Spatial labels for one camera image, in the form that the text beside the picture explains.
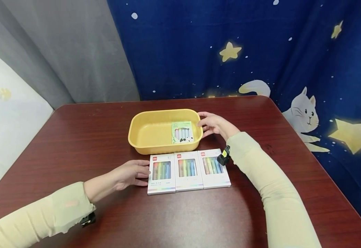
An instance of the fabric backdrop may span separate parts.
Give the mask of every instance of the fabric backdrop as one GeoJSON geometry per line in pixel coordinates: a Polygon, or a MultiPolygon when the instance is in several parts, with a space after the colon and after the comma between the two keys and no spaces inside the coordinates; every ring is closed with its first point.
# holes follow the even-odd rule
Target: fabric backdrop
{"type": "Polygon", "coordinates": [[[0,59],[0,180],[52,111],[50,105],[0,59]]]}
{"type": "Polygon", "coordinates": [[[361,1],[108,5],[142,100],[270,96],[361,215],[361,1]]]}
{"type": "Polygon", "coordinates": [[[0,58],[55,109],[139,100],[105,0],[0,0],[0,58]]]}

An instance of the gray curtain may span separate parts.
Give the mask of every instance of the gray curtain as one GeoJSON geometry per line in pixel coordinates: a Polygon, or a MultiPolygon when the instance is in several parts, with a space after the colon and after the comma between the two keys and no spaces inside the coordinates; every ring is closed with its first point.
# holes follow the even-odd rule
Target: gray curtain
{"type": "Polygon", "coordinates": [[[0,58],[54,109],[139,100],[106,0],[0,0],[0,58]]]}

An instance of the highlighter package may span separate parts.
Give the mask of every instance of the highlighter package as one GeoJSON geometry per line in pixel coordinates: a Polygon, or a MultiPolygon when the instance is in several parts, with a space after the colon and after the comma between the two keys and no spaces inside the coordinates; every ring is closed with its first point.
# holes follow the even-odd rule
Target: highlighter package
{"type": "Polygon", "coordinates": [[[176,192],[204,189],[197,152],[174,154],[176,192]]]}
{"type": "Polygon", "coordinates": [[[151,155],[150,172],[148,195],[176,192],[173,153],[151,155]]]}
{"type": "Polygon", "coordinates": [[[172,122],[172,144],[194,142],[191,122],[172,122]]]}
{"type": "Polygon", "coordinates": [[[220,149],[198,151],[204,189],[231,186],[226,167],[217,161],[217,157],[220,154],[222,154],[220,149]]]}

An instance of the green package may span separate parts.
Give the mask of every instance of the green package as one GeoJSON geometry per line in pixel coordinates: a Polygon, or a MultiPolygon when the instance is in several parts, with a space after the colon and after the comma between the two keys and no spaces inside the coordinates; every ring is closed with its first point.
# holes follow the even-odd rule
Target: green package
{"type": "Polygon", "coordinates": [[[191,122],[172,122],[172,144],[184,144],[193,141],[191,122]]]}

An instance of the blue curtain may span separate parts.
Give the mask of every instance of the blue curtain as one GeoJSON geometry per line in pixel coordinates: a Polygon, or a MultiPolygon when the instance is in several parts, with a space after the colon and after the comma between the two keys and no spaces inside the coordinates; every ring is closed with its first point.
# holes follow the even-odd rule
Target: blue curtain
{"type": "Polygon", "coordinates": [[[142,100],[271,97],[361,215],[361,1],[108,5],[142,100]]]}

